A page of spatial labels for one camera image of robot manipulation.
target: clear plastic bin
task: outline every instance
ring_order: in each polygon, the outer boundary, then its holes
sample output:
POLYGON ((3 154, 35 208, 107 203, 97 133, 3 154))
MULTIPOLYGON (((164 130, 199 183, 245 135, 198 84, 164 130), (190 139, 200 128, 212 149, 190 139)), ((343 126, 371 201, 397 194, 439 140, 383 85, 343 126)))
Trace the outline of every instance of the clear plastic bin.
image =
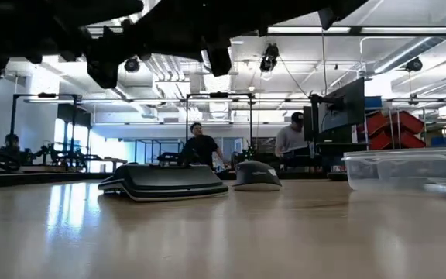
POLYGON ((356 191, 412 191, 446 197, 446 148, 345 153, 356 191))

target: gray shirt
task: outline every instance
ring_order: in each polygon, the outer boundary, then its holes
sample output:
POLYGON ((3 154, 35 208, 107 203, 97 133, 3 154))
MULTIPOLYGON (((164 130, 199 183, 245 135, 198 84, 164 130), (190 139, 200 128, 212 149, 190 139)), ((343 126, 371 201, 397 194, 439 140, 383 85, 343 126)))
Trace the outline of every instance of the gray shirt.
POLYGON ((281 151, 307 146, 308 142, 304 141, 304 131, 294 131, 291 125, 283 127, 276 135, 276 146, 281 146, 281 151))

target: wooden table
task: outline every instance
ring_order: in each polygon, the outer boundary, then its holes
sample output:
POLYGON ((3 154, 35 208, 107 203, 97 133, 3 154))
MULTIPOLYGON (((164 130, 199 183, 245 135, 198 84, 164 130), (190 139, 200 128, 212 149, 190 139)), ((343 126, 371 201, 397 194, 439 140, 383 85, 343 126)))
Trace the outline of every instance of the wooden table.
POLYGON ((0 278, 446 278, 446 200, 283 181, 135 203, 95 183, 0 188, 0 278))

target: man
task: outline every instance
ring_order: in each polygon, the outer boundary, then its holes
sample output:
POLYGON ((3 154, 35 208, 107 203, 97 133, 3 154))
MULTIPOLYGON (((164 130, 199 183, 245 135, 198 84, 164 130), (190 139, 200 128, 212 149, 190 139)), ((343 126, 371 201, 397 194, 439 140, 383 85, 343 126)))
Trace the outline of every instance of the man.
POLYGON ((198 163, 208 165, 211 168, 213 168, 213 152, 216 152, 220 160, 226 165, 220 147, 212 137, 202 133, 202 125, 199 122, 192 124, 190 126, 190 131, 194 137, 190 138, 185 144, 185 152, 193 150, 198 156, 198 163))
POLYGON ((302 131, 303 123, 304 115, 301 112, 295 112, 292 114, 292 123, 278 132, 275 148, 277 157, 283 157, 283 153, 290 149, 307 145, 302 131))

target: black t-shirt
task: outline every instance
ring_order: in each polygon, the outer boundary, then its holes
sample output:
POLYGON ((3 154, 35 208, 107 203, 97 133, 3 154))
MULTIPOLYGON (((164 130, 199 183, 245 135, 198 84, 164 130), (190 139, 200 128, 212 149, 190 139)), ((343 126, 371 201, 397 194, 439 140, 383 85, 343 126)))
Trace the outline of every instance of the black t-shirt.
POLYGON ((218 145, 212 137, 200 135, 190 138, 185 148, 197 153, 200 157, 199 163, 213 167, 213 152, 218 149, 218 145))

